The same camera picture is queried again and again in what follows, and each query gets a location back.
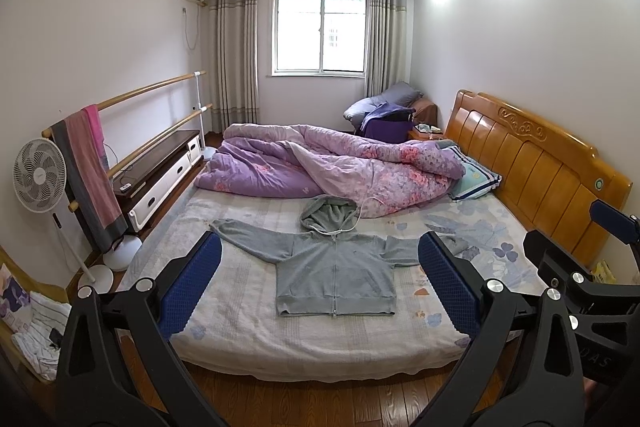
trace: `fan base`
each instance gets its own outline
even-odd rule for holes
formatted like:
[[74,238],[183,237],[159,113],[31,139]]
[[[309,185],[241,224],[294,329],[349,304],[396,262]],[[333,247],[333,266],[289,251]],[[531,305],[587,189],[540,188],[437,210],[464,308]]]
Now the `fan base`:
[[129,267],[141,246],[142,241],[140,241],[140,238],[135,235],[125,235],[115,250],[110,250],[102,256],[102,262],[114,272],[124,271]]
[[113,272],[104,264],[96,264],[89,269],[95,282],[91,282],[86,274],[82,274],[78,282],[78,289],[82,286],[92,286],[98,293],[108,293],[113,285]]

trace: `floral comforter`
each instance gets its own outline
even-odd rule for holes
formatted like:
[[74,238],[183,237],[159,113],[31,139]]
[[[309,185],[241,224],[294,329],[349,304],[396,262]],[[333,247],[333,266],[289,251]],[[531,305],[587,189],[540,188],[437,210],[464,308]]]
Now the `floral comforter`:
[[200,188],[267,198],[330,194],[385,216],[445,194],[465,173],[435,142],[386,144],[310,125],[233,124],[196,178]]

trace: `gray curtain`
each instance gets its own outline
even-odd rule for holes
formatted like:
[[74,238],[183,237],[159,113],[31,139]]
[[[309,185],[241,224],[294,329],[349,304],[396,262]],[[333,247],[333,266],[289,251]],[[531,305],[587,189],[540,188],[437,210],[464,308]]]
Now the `gray curtain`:
[[209,0],[213,132],[258,123],[257,0]]
[[406,80],[406,0],[369,0],[367,96]]

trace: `wooden bar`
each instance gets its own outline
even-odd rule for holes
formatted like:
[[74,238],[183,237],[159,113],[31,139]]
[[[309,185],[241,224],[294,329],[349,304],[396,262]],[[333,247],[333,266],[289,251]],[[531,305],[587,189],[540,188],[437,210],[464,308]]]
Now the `wooden bar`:
[[[139,87],[138,89],[134,89],[124,94],[114,96],[113,98],[105,100],[104,102],[100,102],[97,105],[98,111],[106,109],[107,107],[111,107],[112,105],[116,105],[117,103],[124,102],[125,100],[129,100],[130,98],[138,96],[139,94],[145,94],[146,92],[153,91],[154,89],[158,89],[159,87],[171,86],[171,84],[176,84],[177,82],[188,80],[189,78],[194,78],[206,73],[207,71],[196,71],[195,73],[183,74],[181,76],[169,78],[168,80],[162,80],[161,82],[156,82],[155,84],[150,84],[149,86]],[[48,127],[44,131],[42,131],[43,138],[51,138],[51,136],[51,127]]]
[[[162,133],[154,136],[151,140],[146,142],[144,145],[138,147],[131,154],[129,154],[126,158],[124,158],[122,161],[120,161],[119,163],[114,165],[111,169],[109,169],[109,171],[107,172],[107,177],[111,178],[112,176],[117,174],[117,172],[119,172],[122,169],[124,169],[129,163],[131,163],[138,156],[140,156],[141,154],[143,154],[146,151],[148,151],[149,149],[151,149],[151,147],[153,147],[156,144],[158,144],[158,142],[162,141],[164,138],[169,136],[172,132],[174,132],[175,130],[177,130],[181,126],[183,126],[188,121],[193,120],[193,118],[196,118],[196,116],[199,116],[201,113],[205,112],[207,109],[210,109],[211,107],[213,107],[212,103],[204,105],[200,109],[197,109],[194,112],[192,112],[189,116],[187,116],[187,117],[183,118],[182,120],[180,120],[178,123],[175,123],[174,125],[172,125],[168,129],[165,129],[164,131],[162,131]],[[78,205],[77,201],[71,201],[71,203],[69,203],[69,205],[68,205],[68,209],[71,212],[75,212],[76,210],[78,210],[78,208],[79,208],[79,205]]]

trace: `drawstring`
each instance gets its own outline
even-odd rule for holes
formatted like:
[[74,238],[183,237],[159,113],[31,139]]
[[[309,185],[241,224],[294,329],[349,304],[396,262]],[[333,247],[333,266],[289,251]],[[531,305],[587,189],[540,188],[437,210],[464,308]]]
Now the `drawstring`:
[[360,213],[358,214],[358,219],[356,220],[356,224],[353,225],[349,230],[336,230],[335,232],[323,232],[322,230],[318,230],[315,227],[309,227],[312,230],[315,230],[316,232],[322,234],[322,235],[330,235],[333,236],[334,240],[335,240],[335,236],[338,235],[339,233],[342,232],[351,232],[351,230],[355,229],[358,225],[358,223],[360,222],[360,218],[362,217],[362,208],[364,206],[364,202],[367,200],[376,200],[382,204],[385,204],[384,201],[379,200],[378,198],[374,197],[374,196],[369,196],[368,198],[365,198],[364,201],[362,202],[362,204],[360,205]]

